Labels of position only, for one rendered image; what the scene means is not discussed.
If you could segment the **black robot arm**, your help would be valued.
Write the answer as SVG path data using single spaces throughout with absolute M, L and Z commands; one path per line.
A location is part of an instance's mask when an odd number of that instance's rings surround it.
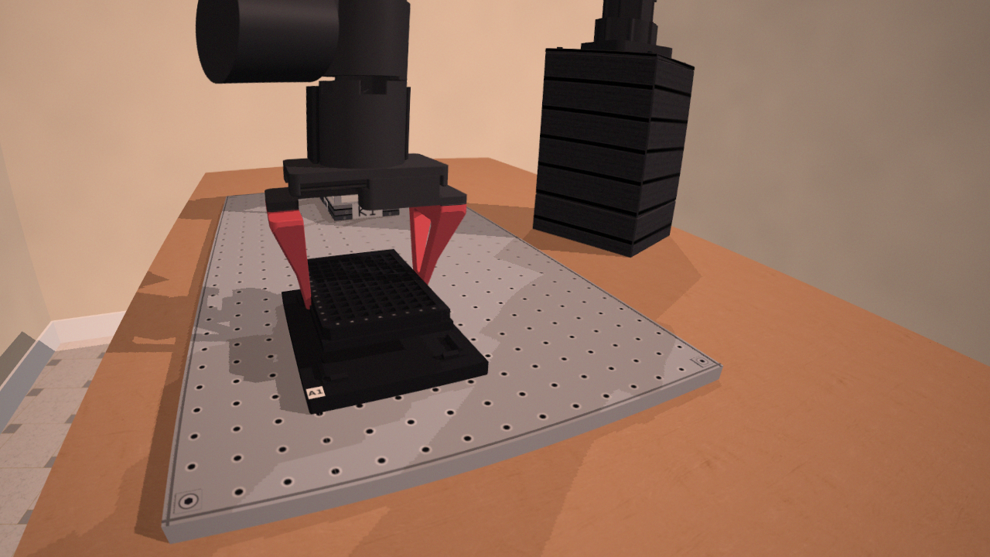
M 594 42 L 581 49 L 671 58 L 672 47 L 657 46 L 655 2 L 603 0 Z M 379 80 L 408 78 L 410 9 L 407 0 L 198 0 L 197 52 L 213 84 L 335 77 L 377 94 Z M 319 86 L 306 86 L 306 134 L 307 158 L 319 163 Z

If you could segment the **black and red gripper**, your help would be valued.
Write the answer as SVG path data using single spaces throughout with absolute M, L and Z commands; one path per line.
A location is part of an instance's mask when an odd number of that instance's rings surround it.
M 379 80 L 377 94 L 361 94 L 361 80 L 320 80 L 319 163 L 286 159 L 288 187 L 265 190 L 270 231 L 307 309 L 312 301 L 299 200 L 358 194 L 362 210 L 410 207 L 411 264 L 427 285 L 466 217 L 467 194 L 448 186 L 448 163 L 421 154 L 405 159 L 406 100 L 406 80 Z

